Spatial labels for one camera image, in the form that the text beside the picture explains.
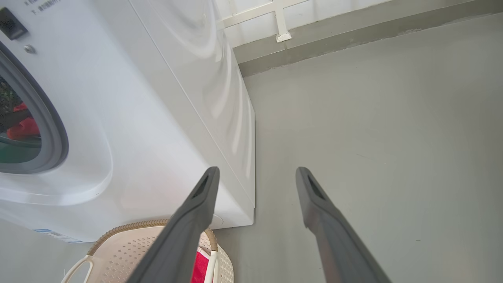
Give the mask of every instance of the painted concrete floor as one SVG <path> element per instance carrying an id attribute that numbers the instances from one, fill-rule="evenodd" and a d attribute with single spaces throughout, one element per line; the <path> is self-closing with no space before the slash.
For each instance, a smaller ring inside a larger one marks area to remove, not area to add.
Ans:
<path id="1" fill-rule="evenodd" d="M 298 166 L 393 282 L 501 282 L 502 50 L 498 14 L 246 78 L 255 224 L 215 231 L 235 282 L 324 282 Z"/>

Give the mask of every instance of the washing machine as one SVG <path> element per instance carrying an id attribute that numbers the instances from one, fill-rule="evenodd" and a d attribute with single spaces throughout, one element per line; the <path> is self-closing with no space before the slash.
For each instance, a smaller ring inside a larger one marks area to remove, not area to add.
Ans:
<path id="1" fill-rule="evenodd" d="M 0 217 L 95 241 L 218 166 L 210 227 L 253 223 L 255 113 L 211 0 L 0 8 Z"/>

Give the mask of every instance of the screw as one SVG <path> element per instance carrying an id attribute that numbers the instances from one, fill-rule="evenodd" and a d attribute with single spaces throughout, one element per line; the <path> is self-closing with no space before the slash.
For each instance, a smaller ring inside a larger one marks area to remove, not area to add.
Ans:
<path id="1" fill-rule="evenodd" d="M 26 53 L 30 53 L 30 54 L 35 54 L 36 53 L 35 49 L 30 44 L 25 45 L 25 51 L 26 51 Z"/>

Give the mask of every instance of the label on washing machine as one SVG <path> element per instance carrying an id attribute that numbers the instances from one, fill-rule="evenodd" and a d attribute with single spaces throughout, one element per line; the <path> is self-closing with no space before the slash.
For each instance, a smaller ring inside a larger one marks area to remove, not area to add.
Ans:
<path id="1" fill-rule="evenodd" d="M 67 242 L 67 243 L 81 243 L 82 242 L 80 240 L 70 238 L 69 236 L 65 236 L 63 234 L 60 234 L 58 232 L 54 232 L 53 230 L 49 230 L 49 229 L 34 229 L 33 231 L 38 232 L 38 233 L 43 233 L 45 235 L 49 235 L 53 238 L 56 238 L 58 240 L 61 240 L 63 242 Z"/>

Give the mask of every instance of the beige plastic basket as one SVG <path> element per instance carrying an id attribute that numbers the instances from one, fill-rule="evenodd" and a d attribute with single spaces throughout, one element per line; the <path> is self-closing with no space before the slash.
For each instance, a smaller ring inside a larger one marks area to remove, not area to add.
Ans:
<path id="1" fill-rule="evenodd" d="M 167 222 L 168 220 L 142 221 L 108 231 L 68 271 L 61 283 L 68 283 L 77 269 L 86 262 L 90 267 L 84 283 L 126 282 Z M 205 283 L 211 283 L 212 280 L 213 283 L 233 283 L 232 263 L 210 229 L 201 233 L 199 247 L 210 255 Z"/>

